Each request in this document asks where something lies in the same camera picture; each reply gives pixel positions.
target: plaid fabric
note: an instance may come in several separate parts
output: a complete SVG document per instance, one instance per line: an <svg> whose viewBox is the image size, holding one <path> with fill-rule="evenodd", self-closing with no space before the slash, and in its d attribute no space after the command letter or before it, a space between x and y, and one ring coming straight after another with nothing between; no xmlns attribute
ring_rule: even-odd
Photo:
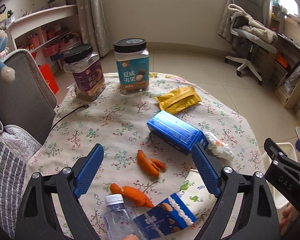
<svg viewBox="0 0 300 240"><path fill-rule="evenodd" d="M0 141L0 225L13 239L26 163Z"/></svg>

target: floral tablecloth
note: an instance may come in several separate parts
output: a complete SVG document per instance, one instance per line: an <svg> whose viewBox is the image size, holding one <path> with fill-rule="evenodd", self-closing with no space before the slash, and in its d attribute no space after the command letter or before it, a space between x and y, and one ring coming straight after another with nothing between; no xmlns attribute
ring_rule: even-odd
<svg viewBox="0 0 300 240"><path fill-rule="evenodd" d="M159 112L155 96L175 88L192 85L202 102L185 109L176 116L210 131L229 144L234 159L231 162L220 159L223 165L233 167L237 172L252 175L256 170L264 172L256 139L247 121L238 113L223 105L209 93L180 77L151 73L149 90L122 95L117 73L105 74L106 89L92 103L90 108L77 111L62 120L50 133L43 147L29 161L26 183L32 173L55 174L86 156L96 143L104 147L104 160L80 203L92 226L103 239L108 239L103 212L106 210L104 197L110 194L109 186L132 186L145 192L154 205L180 189L190 169L195 168L191 156L185 156L161 139L149 135L146 122ZM76 98L73 86L57 111L55 121L87 103ZM146 156L156 158L167 165L167 171L158 180L150 179L136 163L138 149ZM58 218L63 231L71 236L59 204L56 203ZM146 208L135 209L137 214ZM234 226L239 211L235 205L225 234ZM193 239L210 213L207 207L204 215L192 226L166 236L168 240Z"/></svg>

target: tiled floor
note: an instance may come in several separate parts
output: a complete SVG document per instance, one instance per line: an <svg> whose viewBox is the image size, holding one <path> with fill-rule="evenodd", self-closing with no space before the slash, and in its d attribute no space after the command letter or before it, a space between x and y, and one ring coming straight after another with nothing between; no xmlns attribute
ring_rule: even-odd
<svg viewBox="0 0 300 240"><path fill-rule="evenodd" d="M105 73L117 72L114 53L101 59ZM290 142L298 139L298 120L293 111L283 108L274 95L275 85L263 80L259 86L256 77L248 71L236 75L236 66L226 64L221 57L207 54L150 50L150 71L178 75L206 90L223 104L244 116L256 136L261 153L263 143L270 137L275 142ZM55 74L58 86L58 103L61 103L71 79L63 72Z"/></svg>

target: yellow wrapper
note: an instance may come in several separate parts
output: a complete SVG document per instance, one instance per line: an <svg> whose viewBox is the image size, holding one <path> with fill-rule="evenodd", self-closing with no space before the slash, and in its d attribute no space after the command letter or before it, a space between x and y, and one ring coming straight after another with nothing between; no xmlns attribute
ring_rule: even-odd
<svg viewBox="0 0 300 240"><path fill-rule="evenodd" d="M201 98L193 87L178 88L155 98L159 102L160 109L169 114L177 114L183 109L201 102Z"/></svg>

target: stuffed animal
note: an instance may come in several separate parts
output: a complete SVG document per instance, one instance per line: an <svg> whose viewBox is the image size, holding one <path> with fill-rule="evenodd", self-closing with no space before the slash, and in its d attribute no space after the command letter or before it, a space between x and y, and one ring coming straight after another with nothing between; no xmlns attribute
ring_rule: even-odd
<svg viewBox="0 0 300 240"><path fill-rule="evenodd" d="M0 30L0 58L3 58L8 52L9 48L7 47L8 36L5 31ZM5 83L13 83L15 80L15 70L6 66L0 60L0 76L2 81Z"/></svg>

